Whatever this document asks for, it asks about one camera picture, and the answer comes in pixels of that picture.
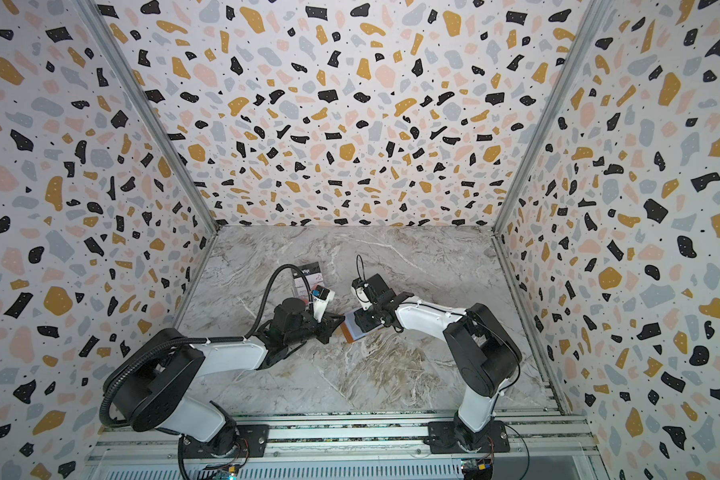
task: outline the marble tabletop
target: marble tabletop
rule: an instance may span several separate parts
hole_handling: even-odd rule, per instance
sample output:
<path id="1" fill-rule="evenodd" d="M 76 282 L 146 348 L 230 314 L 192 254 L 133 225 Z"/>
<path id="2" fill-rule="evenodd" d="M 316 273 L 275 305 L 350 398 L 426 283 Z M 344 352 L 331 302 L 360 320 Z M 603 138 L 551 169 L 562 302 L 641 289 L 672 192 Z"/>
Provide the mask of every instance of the marble tabletop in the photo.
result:
<path id="1" fill-rule="evenodd" d="M 355 255 L 367 277 L 381 274 L 395 291 L 446 306 L 475 302 L 493 311 L 522 354 L 519 381 L 497 408 L 550 404 L 490 241 L 488 228 L 225 226 L 202 272 L 179 331 L 188 336 L 241 335 L 256 318 L 262 293 L 281 264 L 318 261 L 336 292 L 328 310 L 359 307 L 351 291 Z M 280 274 L 262 321 L 292 296 Z M 221 372 L 196 379 L 190 394 L 235 414 L 454 410 L 464 382 L 446 344 L 415 330 L 380 329 L 354 343 L 337 330 L 311 340 L 268 370 Z"/>

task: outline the gray marble floor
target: gray marble floor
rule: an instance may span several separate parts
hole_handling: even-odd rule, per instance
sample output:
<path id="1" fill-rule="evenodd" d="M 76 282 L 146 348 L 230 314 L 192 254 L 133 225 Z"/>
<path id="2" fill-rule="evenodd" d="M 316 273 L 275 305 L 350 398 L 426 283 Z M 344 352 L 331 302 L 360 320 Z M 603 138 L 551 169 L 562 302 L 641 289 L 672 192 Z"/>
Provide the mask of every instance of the gray marble floor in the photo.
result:
<path id="1" fill-rule="evenodd" d="M 521 378 L 498 408 L 549 406 L 489 235 L 466 226 L 225 226 L 179 330 L 189 336 L 248 331 L 269 276 L 281 264 L 319 261 L 326 286 L 336 292 L 329 311 L 355 310 L 350 284 L 361 254 L 367 276 L 382 274 L 396 291 L 446 306 L 488 306 L 523 353 Z M 291 284 L 283 272 L 262 321 L 292 296 Z M 350 344 L 337 330 L 329 344 L 311 340 L 271 369 L 208 375 L 190 392 L 237 414 L 400 412 L 456 409 L 463 385 L 442 341 L 414 330 L 380 329 Z"/>

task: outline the white marble vein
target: white marble vein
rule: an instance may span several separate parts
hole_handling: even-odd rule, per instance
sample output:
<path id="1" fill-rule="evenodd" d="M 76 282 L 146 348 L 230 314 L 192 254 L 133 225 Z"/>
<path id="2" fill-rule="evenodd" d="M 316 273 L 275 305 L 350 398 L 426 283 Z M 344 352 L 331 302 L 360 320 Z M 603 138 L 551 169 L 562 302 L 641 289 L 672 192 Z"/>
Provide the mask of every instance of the white marble vein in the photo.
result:
<path id="1" fill-rule="evenodd" d="M 551 406 L 507 283 L 479 227 L 225 226 L 202 272 L 180 331 L 191 336 L 239 335 L 250 328 L 262 292 L 281 264 L 319 261 L 326 286 L 336 292 L 329 310 L 358 308 L 350 290 L 355 255 L 366 276 L 382 274 L 395 291 L 409 291 L 446 306 L 488 306 L 523 353 L 518 383 L 498 408 Z M 284 272 L 269 295 L 264 320 L 291 296 Z M 377 330 L 349 344 L 336 331 L 328 345 L 316 340 L 269 370 L 224 372 L 197 379 L 190 392 L 229 412 L 317 413 L 453 410 L 464 384 L 445 343 L 421 332 Z"/>

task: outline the side wall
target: side wall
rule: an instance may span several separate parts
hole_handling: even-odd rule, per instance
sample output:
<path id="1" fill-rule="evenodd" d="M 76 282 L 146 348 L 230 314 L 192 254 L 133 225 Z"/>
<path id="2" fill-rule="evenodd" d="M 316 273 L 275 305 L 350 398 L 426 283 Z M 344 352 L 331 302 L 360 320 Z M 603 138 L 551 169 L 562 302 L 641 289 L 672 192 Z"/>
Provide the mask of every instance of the side wall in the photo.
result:
<path id="1" fill-rule="evenodd" d="M 72 7 L 0 2 L 0 478 L 77 475 L 210 238 Z"/>
<path id="2" fill-rule="evenodd" d="M 612 478 L 720 478 L 720 2 L 614 7 L 500 238 Z"/>
<path id="3" fill-rule="evenodd" d="M 212 214 L 266 225 L 492 224 L 588 5 L 100 3 Z"/>

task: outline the metal corner post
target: metal corner post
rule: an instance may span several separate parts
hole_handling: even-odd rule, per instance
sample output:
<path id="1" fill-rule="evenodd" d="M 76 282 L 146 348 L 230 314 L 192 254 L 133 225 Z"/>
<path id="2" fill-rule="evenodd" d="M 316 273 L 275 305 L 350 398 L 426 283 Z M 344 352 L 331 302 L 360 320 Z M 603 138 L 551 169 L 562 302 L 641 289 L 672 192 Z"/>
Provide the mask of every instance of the metal corner post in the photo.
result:
<path id="1" fill-rule="evenodd" d="M 146 102 L 146 96 L 136 82 L 134 72 L 128 65 L 128 61 L 125 59 L 123 52 L 115 43 L 106 23 L 99 14 L 96 2 L 94 0 L 71 0 L 71 2 L 76 7 L 77 14 L 85 26 L 94 36 L 94 43 L 98 45 L 102 56 L 104 56 L 107 63 L 109 63 L 110 68 L 112 68 L 115 76 L 134 104 L 136 112 L 144 122 L 146 129 L 150 132 L 150 135 L 152 135 L 160 150 L 162 150 L 163 156 L 168 160 L 168 165 L 176 175 L 187 197 L 190 198 L 195 212 L 204 225 L 206 225 L 215 236 L 219 225 L 211 216 L 210 210 L 200 196 L 200 192 L 195 187 L 190 173 L 184 168 L 181 159 L 179 159 L 179 154 L 168 139 L 168 134 L 163 129 L 163 125 L 157 118 L 157 114 Z"/>
<path id="2" fill-rule="evenodd" d="M 534 161 L 541 150 L 544 140 L 549 133 L 552 124 L 555 122 L 555 115 L 560 110 L 560 106 L 565 102 L 568 91 L 571 88 L 576 74 L 584 62 L 586 53 L 590 49 L 593 39 L 597 34 L 597 30 L 603 22 L 606 12 L 613 0 L 591 0 L 591 3 L 586 8 L 584 17 L 581 20 L 581 28 L 576 35 L 574 43 L 571 45 L 570 54 L 566 59 L 563 70 L 560 72 L 560 77 L 557 79 L 557 83 L 552 89 L 552 93 L 547 101 L 547 106 L 544 108 L 544 112 L 541 114 L 539 120 L 539 126 L 534 131 L 533 136 L 530 138 L 528 143 L 528 149 L 526 149 L 518 169 L 514 173 L 514 179 L 512 184 L 508 188 L 507 196 L 504 199 L 504 204 L 501 206 L 499 215 L 496 217 L 494 223 L 494 232 L 500 234 L 504 226 L 509 221 L 515 202 L 520 197 L 520 192 L 524 186 L 524 179 L 528 176 L 530 169 L 534 165 Z"/>

